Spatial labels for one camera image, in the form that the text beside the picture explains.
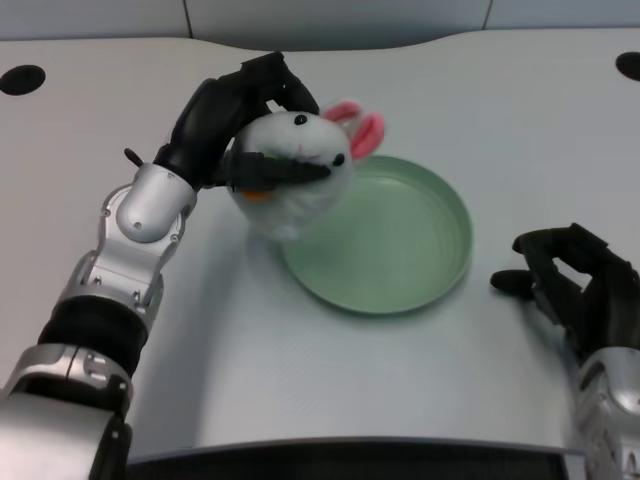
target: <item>stuffed bunny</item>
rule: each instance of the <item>stuffed bunny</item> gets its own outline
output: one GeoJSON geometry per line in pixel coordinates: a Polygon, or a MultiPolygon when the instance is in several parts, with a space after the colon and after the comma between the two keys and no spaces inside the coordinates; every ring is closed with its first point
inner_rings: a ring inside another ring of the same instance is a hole
{"type": "Polygon", "coordinates": [[[295,240],[347,189],[355,173],[354,160],[371,154],[383,137],[382,115],[363,114],[352,100],[324,108],[320,116],[277,112],[260,117],[236,136],[234,152],[317,163],[329,167],[331,175],[273,192],[231,195],[260,233],[280,242],[295,240]]]}

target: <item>green plate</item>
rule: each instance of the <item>green plate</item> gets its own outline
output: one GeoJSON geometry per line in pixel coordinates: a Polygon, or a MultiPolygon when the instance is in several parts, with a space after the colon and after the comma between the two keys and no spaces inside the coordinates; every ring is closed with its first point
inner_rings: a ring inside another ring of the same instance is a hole
{"type": "Polygon", "coordinates": [[[471,220],[453,188],[415,163],[375,156],[338,205],[282,251],[320,298],[382,314],[444,295],[467,269],[471,243],[471,220]]]}

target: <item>black hole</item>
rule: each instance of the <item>black hole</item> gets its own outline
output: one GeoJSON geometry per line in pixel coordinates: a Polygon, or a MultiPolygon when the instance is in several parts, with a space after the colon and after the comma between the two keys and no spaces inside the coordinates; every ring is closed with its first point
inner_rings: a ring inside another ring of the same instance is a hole
{"type": "Polygon", "coordinates": [[[40,67],[21,65],[0,77],[0,91],[12,96],[26,95],[40,88],[46,77],[40,67]]]}
{"type": "Polygon", "coordinates": [[[336,158],[333,160],[333,165],[335,167],[339,167],[343,163],[344,163],[344,155],[339,153],[338,155],[336,155],[336,158]]]}
{"type": "Polygon", "coordinates": [[[623,53],[616,59],[616,67],[625,77],[640,82],[640,52],[623,53]]]}

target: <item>white table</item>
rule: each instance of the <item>white table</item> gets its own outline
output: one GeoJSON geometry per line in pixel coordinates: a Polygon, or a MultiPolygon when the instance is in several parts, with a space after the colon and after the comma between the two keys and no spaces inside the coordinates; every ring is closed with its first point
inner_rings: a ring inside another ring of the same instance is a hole
{"type": "MultiPolygon", "coordinates": [[[[323,436],[401,436],[578,450],[562,332],[494,294],[524,232],[579,222],[640,266],[640,83],[616,57],[640,30],[464,34],[414,47],[295,53],[319,102],[384,112],[381,153],[449,181],[474,260],[446,300],[396,321],[305,293],[224,190],[200,194],[134,377],[133,457],[323,436]]],[[[178,39],[0,43],[0,72],[47,81],[0,95],[0,382],[35,343],[104,197],[151,160],[200,82],[258,56],[178,39]]]]}

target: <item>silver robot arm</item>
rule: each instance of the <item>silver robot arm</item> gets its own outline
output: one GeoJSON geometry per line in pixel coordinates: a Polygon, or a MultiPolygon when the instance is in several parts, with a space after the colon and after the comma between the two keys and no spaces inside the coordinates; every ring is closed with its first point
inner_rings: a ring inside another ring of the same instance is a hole
{"type": "Polygon", "coordinates": [[[76,266],[38,344],[19,359],[0,399],[0,478],[121,479],[131,443],[131,376],[160,302],[162,267],[203,187],[271,190],[325,178],[326,167],[225,159],[231,139],[269,112],[318,114],[306,87],[272,53],[202,83],[153,164],[139,168],[100,211],[98,248],[76,266]]]}
{"type": "Polygon", "coordinates": [[[577,224],[526,233],[513,249],[529,270],[507,270],[491,284],[533,300],[557,325],[581,365],[575,419],[590,480],[640,478],[640,277],[606,242],[577,224]],[[562,275],[559,258],[591,275],[586,288],[562,275]]]}
{"type": "Polygon", "coordinates": [[[108,196],[98,248],[80,260],[3,390],[2,478],[124,477],[131,375],[162,299],[160,271],[195,203],[185,180],[153,164],[108,196]]]}

